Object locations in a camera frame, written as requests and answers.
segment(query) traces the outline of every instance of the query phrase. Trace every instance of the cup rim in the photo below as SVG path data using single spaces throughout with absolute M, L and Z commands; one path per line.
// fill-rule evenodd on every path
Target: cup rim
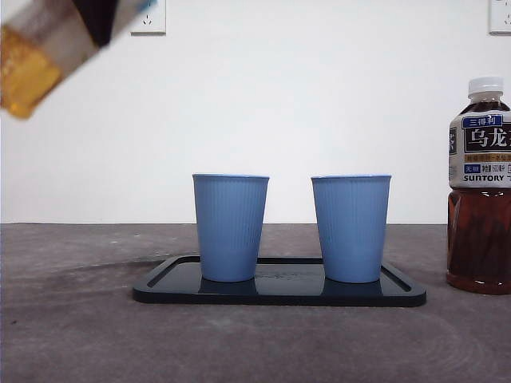
M 312 180 L 332 180 L 332 179 L 359 179 L 359 178 L 392 178 L 391 174 L 346 174 L 331 176 L 312 176 Z
M 210 178 L 253 178 L 253 179 L 264 179 L 269 180 L 269 176 L 258 176 L 251 174 L 222 174 L 222 173 L 194 173 L 193 178 L 196 177 L 210 177 Z

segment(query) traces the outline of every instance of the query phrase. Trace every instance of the blue plastic cup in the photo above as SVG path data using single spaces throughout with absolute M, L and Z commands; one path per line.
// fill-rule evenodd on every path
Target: blue plastic cup
M 269 177 L 194 174 L 202 276 L 216 282 L 254 278 Z
M 374 282 L 385 243 L 389 175 L 312 177 L 327 278 Z

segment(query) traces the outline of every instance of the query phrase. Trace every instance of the electrical outlet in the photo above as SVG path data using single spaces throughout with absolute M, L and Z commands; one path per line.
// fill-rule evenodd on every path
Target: electrical outlet
M 132 36 L 162 36 L 166 33 L 165 0 L 147 0 L 133 22 Z
M 511 34 L 511 0 L 489 1 L 490 34 Z

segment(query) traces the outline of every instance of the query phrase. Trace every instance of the white bottle cap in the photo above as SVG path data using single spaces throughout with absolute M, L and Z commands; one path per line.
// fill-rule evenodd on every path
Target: white bottle cap
M 499 76 L 477 77 L 469 82 L 469 97 L 480 92 L 503 92 L 504 79 Z

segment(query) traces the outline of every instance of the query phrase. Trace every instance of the table surface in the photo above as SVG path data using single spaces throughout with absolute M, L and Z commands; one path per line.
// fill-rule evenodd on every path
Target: table surface
M 511 295 L 445 283 L 446 227 L 390 225 L 415 308 L 148 305 L 131 285 L 198 254 L 195 225 L 2 225 L 2 382 L 506 382 Z M 315 225 L 265 225 L 261 256 L 320 256 Z

